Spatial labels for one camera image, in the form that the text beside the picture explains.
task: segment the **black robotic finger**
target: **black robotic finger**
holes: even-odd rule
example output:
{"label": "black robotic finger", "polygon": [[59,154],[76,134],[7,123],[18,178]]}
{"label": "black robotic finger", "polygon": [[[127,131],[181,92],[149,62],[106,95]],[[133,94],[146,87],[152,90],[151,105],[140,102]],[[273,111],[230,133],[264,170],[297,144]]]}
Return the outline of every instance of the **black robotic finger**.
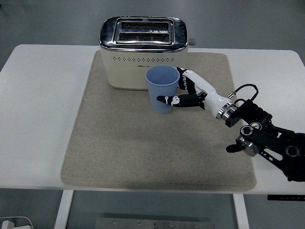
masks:
{"label": "black robotic finger", "polygon": [[204,109],[204,96],[196,94],[182,94],[176,96],[161,96],[157,100],[175,107],[193,107],[199,106]]}

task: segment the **toaster vent holes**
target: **toaster vent holes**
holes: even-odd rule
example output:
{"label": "toaster vent holes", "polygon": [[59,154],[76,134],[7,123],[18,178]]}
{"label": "toaster vent holes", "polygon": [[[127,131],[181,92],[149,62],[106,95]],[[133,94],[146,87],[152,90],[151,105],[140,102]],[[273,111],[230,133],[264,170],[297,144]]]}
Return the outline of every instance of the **toaster vent holes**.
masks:
{"label": "toaster vent holes", "polygon": [[174,58],[130,58],[130,57],[113,57],[114,61],[133,61],[133,62],[173,62]]}

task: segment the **cup rim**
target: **cup rim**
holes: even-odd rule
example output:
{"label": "cup rim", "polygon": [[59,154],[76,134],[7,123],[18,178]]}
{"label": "cup rim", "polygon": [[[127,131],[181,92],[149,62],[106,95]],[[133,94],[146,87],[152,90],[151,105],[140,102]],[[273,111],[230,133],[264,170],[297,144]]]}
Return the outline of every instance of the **cup rim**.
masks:
{"label": "cup rim", "polygon": [[[175,69],[175,70],[178,72],[178,78],[177,78],[177,80],[175,80],[175,81],[172,82],[172,83],[168,83],[168,84],[157,84],[157,83],[151,82],[149,79],[147,79],[146,74],[147,74],[147,72],[148,72],[150,69],[152,69],[152,68],[154,68],[154,67],[157,67],[157,66],[168,66],[168,67],[172,67],[173,69]],[[155,85],[155,86],[169,86],[169,85],[175,84],[177,81],[179,81],[179,78],[180,78],[180,73],[179,73],[179,71],[178,71],[175,67],[170,66],[170,65],[166,65],[166,64],[159,64],[159,65],[155,65],[155,66],[153,66],[153,67],[150,67],[150,68],[146,71],[146,73],[145,73],[145,79],[146,79],[149,83],[151,83],[152,85]]]}

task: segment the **white cord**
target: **white cord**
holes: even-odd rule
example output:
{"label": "white cord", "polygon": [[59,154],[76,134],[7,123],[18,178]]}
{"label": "white cord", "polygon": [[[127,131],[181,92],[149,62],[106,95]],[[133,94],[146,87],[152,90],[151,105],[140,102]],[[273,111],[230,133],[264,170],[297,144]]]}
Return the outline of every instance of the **white cord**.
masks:
{"label": "white cord", "polygon": [[32,229],[34,229],[34,226],[32,224],[32,221],[25,216],[10,216],[10,217],[0,217],[0,219],[14,219],[14,218],[23,218],[23,219],[27,219],[30,222],[30,226],[32,227]]}

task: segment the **toaster slot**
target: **toaster slot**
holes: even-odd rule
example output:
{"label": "toaster slot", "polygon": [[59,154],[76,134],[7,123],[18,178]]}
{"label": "toaster slot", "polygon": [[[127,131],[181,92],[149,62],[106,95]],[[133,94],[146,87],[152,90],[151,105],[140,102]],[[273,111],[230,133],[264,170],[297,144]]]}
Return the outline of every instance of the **toaster slot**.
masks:
{"label": "toaster slot", "polygon": [[124,30],[169,30],[168,22],[158,21],[122,21],[121,29]]}
{"label": "toaster slot", "polygon": [[162,42],[169,43],[168,33],[120,32],[118,42]]}

